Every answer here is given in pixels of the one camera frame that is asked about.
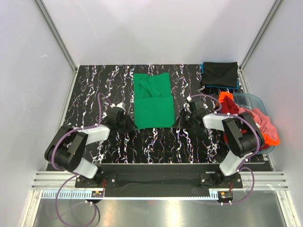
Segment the clear blue plastic basket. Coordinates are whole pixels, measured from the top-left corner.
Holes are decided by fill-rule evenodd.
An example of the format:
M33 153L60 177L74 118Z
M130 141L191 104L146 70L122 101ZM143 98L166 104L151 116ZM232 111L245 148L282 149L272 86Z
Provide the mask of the clear blue plastic basket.
M266 108L261 101L260 98L258 98L255 95L252 94L246 94L246 93L234 93L233 94L234 102L238 107L243 107L246 109L259 109L264 115L267 115Z

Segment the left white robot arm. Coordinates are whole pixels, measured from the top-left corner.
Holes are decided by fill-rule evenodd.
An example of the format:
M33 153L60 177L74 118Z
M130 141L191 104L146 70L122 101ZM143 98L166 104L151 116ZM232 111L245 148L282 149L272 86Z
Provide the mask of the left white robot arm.
M57 170L79 176L91 187L103 183L102 168L83 157L87 145L106 141L117 132L128 133L137 129L123 107L111 107L104 119L96 125L73 128L63 125L50 142L44 158Z

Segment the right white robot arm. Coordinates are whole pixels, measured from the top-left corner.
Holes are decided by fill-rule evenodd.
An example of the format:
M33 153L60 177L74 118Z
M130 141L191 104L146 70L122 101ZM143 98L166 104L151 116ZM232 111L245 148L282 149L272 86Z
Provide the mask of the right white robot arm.
M202 101L188 101L172 127L187 129L194 124L224 132L229 148L215 173L201 180L206 186L230 186L244 169L246 160L265 143L260 129L249 113L208 113Z

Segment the green t shirt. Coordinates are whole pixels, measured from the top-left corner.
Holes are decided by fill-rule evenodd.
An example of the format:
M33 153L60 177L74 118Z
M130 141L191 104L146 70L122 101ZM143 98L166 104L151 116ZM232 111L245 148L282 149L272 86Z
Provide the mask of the green t shirt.
M171 128L175 122L169 73L134 74L134 123L138 129Z

